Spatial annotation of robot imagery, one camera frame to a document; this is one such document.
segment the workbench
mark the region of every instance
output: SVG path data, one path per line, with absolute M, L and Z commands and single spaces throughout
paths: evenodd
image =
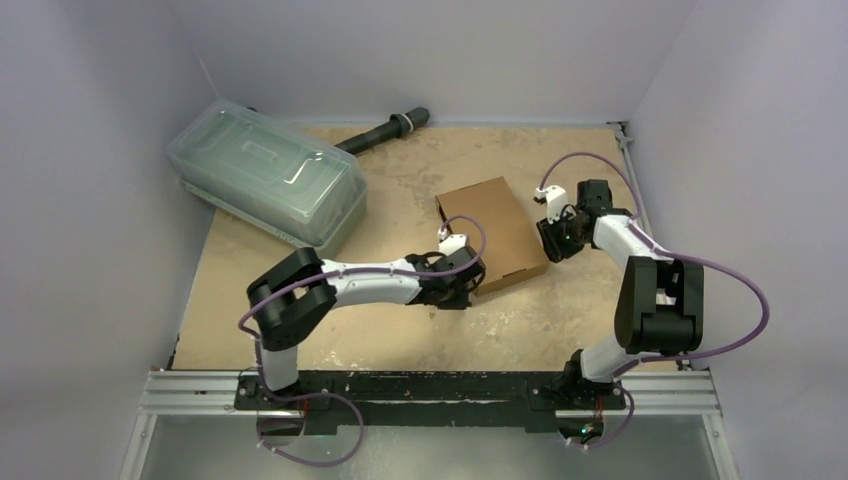
M 309 128 L 330 143 L 365 128 Z M 390 261 L 437 245 L 434 196 L 503 176 L 535 222 L 545 210 L 533 192 L 565 153 L 588 150 L 623 166 L 606 128 L 441 128 L 416 130 L 358 159 L 368 183 L 367 214 L 337 260 Z M 549 183 L 575 199 L 578 181 L 609 180 L 615 205 L 633 211 L 624 182 L 591 158 L 562 165 Z M 174 369 L 241 370 L 252 343 L 236 329 L 248 309 L 247 286 L 293 251 L 280 239 L 217 211 L 197 267 Z M 465 311 L 429 306 L 364 305 L 338 309 L 300 345 L 301 369 L 559 370 L 576 349 L 612 332 L 622 272 L 586 248 L 544 275 L 472 297 Z

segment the cable tie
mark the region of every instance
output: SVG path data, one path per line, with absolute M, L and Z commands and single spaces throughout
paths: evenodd
M 409 131 L 406 132 L 406 133 L 409 134 L 409 133 L 414 132 L 415 131 L 415 124 L 412 123 L 412 120 L 410 120 L 409 117 L 407 117 L 405 113 L 398 113 L 398 115 L 403 117 L 403 119 L 406 120 L 406 123 L 409 124 Z

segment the box flap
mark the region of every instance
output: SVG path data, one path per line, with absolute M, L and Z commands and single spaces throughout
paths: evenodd
M 549 265 L 533 223 L 503 177 L 436 196 L 442 218 L 457 214 L 473 217 L 486 229 L 488 244 L 483 253 L 486 279 L 479 295 L 541 275 Z M 480 248 L 474 225 L 458 220 L 453 232 L 468 234 L 471 246 Z

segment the metal frame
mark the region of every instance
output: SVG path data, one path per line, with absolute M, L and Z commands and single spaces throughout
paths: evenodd
M 639 195 L 641 192 L 623 124 L 607 124 L 613 130 L 624 157 L 626 171 Z M 640 219 L 649 235 L 651 227 L 644 214 Z M 151 372 L 141 398 L 138 418 L 121 469 L 120 480 L 138 480 L 144 468 L 147 451 L 159 415 L 257 416 L 259 412 L 237 411 L 232 402 L 240 372 L 237 371 L 159 371 Z M 622 383 L 633 395 L 634 415 L 700 415 L 716 472 L 721 480 L 738 480 L 739 474 L 727 444 L 721 410 L 709 371 L 631 372 Z M 590 411 L 556 412 L 558 418 L 591 416 Z M 626 410 L 605 411 L 606 416 L 625 415 Z M 294 417 L 296 411 L 263 411 L 262 416 Z
M 167 371 L 152 372 L 141 398 L 140 415 L 257 416 L 260 412 L 235 410 L 239 372 Z M 633 395 L 637 415 L 719 414 L 709 372 L 631 372 L 622 383 Z M 625 415 L 627 410 L 610 410 L 605 415 Z M 565 417 L 592 416 L 587 410 L 559 410 Z M 296 410 L 262 411 L 263 417 L 297 417 Z

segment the gray wall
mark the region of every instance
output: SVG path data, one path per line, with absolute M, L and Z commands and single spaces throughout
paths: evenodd
M 116 478 L 211 218 L 164 148 L 212 99 L 167 0 L 0 5 L 0 476 Z
M 695 0 L 173 0 L 220 94 L 297 121 L 629 117 Z
M 710 361 L 743 478 L 845 478 L 848 2 L 701 1 L 633 116 L 666 246 L 734 265 L 773 320 Z M 705 347 L 748 332 L 753 296 L 708 276 Z

